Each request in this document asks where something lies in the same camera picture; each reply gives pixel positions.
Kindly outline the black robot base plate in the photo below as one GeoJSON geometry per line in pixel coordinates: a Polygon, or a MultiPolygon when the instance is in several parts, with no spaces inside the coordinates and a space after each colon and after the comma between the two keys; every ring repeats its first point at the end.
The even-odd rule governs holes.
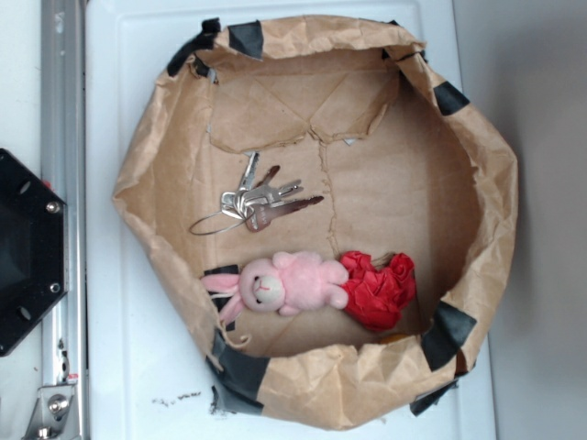
{"type": "Polygon", "coordinates": [[[1,355],[8,356],[66,292],[66,204],[1,150],[1,355]]]}

